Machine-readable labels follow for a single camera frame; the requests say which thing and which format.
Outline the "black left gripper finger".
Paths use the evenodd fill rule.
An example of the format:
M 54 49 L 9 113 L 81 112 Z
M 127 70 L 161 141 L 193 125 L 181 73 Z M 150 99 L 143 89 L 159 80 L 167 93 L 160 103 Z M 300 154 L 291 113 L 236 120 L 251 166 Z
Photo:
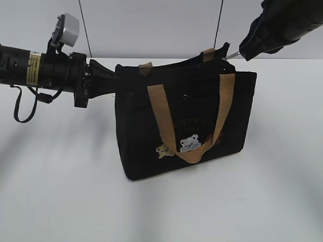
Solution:
M 123 80 L 117 77 L 90 76 L 86 78 L 88 98 L 116 93 L 123 89 Z
M 98 77 L 115 77 L 116 74 L 114 71 L 111 71 L 110 69 L 104 67 L 96 60 L 90 59 L 89 65 L 88 65 L 89 73 L 92 77 L 98 76 Z

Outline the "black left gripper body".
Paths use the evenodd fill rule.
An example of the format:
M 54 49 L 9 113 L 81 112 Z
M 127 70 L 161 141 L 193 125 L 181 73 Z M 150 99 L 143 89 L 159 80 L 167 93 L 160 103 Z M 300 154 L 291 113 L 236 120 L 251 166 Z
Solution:
M 86 108 L 89 100 L 88 87 L 85 84 L 86 71 L 85 54 L 43 53 L 40 61 L 40 88 L 56 90 L 56 94 L 40 93 L 40 101 L 50 104 L 62 92 L 70 92 L 73 93 L 74 106 Z

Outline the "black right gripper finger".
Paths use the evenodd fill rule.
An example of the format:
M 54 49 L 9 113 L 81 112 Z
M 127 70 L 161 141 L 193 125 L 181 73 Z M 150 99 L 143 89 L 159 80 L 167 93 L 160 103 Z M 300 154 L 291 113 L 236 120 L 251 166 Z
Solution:
M 283 46 L 270 35 L 261 19 L 255 19 L 247 36 L 239 45 L 239 52 L 246 61 L 250 61 L 261 53 L 274 54 L 282 48 Z

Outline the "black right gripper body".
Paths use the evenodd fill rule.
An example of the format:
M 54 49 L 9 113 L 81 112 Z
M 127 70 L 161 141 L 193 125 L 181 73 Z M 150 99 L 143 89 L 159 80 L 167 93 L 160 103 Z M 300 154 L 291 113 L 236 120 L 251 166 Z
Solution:
M 262 1 L 262 24 L 273 46 L 293 44 L 322 26 L 322 1 Z

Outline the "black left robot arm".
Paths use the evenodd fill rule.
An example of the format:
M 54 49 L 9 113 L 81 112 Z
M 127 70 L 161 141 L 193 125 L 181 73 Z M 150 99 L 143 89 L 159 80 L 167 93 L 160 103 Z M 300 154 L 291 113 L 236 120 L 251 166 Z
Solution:
M 34 53 L 3 45 L 1 83 L 70 92 L 78 108 L 86 108 L 89 99 L 116 93 L 124 87 L 113 71 L 93 59 L 87 62 L 85 54 Z

